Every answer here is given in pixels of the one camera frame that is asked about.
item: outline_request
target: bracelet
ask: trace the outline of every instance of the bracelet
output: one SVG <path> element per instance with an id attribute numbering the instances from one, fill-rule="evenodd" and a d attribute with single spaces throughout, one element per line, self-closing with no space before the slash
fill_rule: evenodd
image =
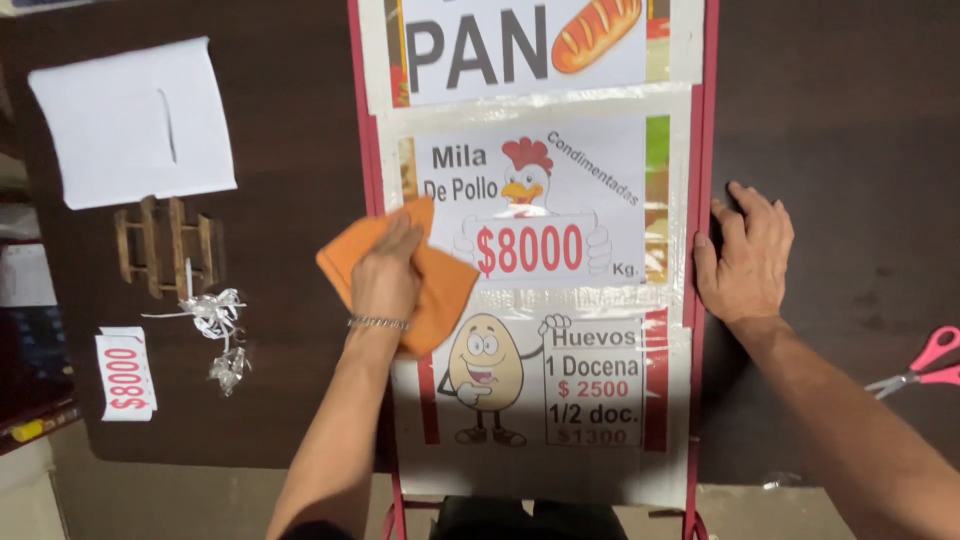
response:
<path id="1" fill-rule="evenodd" d="M 386 327 L 398 329 L 400 331 L 410 330 L 410 323 L 398 321 L 396 319 L 384 319 L 382 317 L 368 317 L 366 315 L 353 315 L 347 321 L 347 326 L 366 326 L 366 327 Z"/>

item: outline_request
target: pan sign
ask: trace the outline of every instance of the pan sign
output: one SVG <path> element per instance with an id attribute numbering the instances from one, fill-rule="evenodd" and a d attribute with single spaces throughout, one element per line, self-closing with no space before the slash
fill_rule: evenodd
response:
<path id="1" fill-rule="evenodd" d="M 403 0 L 411 106 L 641 84 L 646 0 Z"/>

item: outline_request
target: chicken beak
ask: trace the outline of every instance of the chicken beak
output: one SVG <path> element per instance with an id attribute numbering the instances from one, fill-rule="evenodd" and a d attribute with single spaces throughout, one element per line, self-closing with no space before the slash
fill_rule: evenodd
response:
<path id="1" fill-rule="evenodd" d="M 529 205 L 531 201 L 543 194 L 540 184 L 533 184 L 529 188 L 523 187 L 520 182 L 510 182 L 500 191 L 501 197 L 509 197 L 512 205 Z"/>

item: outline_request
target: egg's eyes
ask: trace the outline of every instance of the egg's eyes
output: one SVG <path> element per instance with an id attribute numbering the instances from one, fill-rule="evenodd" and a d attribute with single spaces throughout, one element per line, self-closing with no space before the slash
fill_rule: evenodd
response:
<path id="1" fill-rule="evenodd" d="M 496 342 L 496 338 L 492 335 L 488 335 L 487 337 L 483 338 L 483 351 L 488 355 L 496 353 L 496 348 L 498 345 L 499 343 Z"/>
<path id="2" fill-rule="evenodd" d="M 467 350 L 470 351 L 471 355 L 480 356 L 483 354 L 483 349 L 483 338 L 477 333 L 472 333 L 470 337 L 467 338 Z"/>

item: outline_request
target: brown table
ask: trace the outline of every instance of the brown table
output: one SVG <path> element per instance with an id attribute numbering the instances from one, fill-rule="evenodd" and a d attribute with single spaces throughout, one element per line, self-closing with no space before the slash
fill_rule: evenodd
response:
<path id="1" fill-rule="evenodd" d="M 960 7 L 946 2 L 728 0 L 721 11 L 714 193 L 737 179 L 784 199 L 798 232 L 784 314 L 864 382 L 905 366 L 934 327 L 960 322 L 958 32 Z M 313 255 L 364 213 L 344 2 L 127 0 L 29 16 L 3 35 L 94 452 L 285 467 L 345 335 L 347 314 Z M 224 222 L 227 282 L 251 303 L 243 323 L 255 341 L 255 371 L 227 399 L 204 381 L 217 342 L 186 321 L 139 317 L 176 307 L 119 280 L 115 208 L 63 204 L 53 145 L 25 85 L 37 67 L 204 35 L 240 188 L 187 201 Z M 147 330 L 160 397 L 149 424 L 96 421 L 100 325 Z M 701 481 L 802 473 L 775 397 L 715 322 L 705 347 Z M 960 405 L 960 391 L 911 388 L 890 404 L 960 463 L 960 432 L 938 415 Z"/>

